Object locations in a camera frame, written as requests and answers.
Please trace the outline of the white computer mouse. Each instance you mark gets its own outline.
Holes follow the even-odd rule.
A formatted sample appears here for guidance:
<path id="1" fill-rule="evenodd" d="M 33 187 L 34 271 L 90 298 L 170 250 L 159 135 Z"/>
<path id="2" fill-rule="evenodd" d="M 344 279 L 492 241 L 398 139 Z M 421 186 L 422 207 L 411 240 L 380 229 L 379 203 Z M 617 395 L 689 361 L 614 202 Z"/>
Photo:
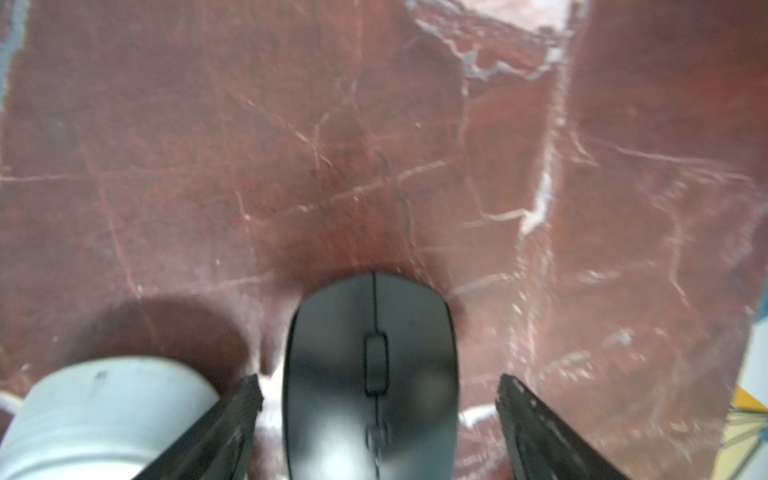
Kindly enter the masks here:
<path id="1" fill-rule="evenodd" d="M 132 479 L 219 399 L 196 370 L 146 356 L 90 360 L 38 381 L 1 441 L 4 479 Z"/>

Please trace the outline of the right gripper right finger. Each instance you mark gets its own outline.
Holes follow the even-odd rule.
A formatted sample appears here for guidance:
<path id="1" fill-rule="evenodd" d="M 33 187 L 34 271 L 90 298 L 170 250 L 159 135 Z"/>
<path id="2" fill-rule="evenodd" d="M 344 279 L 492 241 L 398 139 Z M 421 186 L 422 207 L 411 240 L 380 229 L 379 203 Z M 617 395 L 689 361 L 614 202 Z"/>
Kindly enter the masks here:
<path id="1" fill-rule="evenodd" d="M 501 376 L 496 410 L 516 480 L 627 480 L 517 377 Z"/>

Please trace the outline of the black computer mouse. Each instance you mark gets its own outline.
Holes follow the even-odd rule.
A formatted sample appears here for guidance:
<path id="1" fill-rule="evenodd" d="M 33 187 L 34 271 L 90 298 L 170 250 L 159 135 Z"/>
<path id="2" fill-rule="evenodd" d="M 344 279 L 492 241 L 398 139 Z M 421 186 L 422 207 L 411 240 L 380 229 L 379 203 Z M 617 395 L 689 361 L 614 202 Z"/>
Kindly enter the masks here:
<path id="1" fill-rule="evenodd" d="M 449 307 L 432 288 L 365 273 L 299 305 L 284 361 L 293 479 L 449 479 L 459 369 Z"/>

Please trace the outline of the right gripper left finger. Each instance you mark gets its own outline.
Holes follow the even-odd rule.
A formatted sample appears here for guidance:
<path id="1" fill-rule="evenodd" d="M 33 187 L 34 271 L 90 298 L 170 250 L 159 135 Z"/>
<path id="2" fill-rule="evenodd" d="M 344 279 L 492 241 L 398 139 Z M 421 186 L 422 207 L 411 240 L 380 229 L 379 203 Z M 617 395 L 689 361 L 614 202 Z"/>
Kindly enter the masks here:
<path id="1" fill-rule="evenodd" d="M 136 476 L 144 480 L 245 479 L 263 395 L 256 375 L 237 385 Z"/>

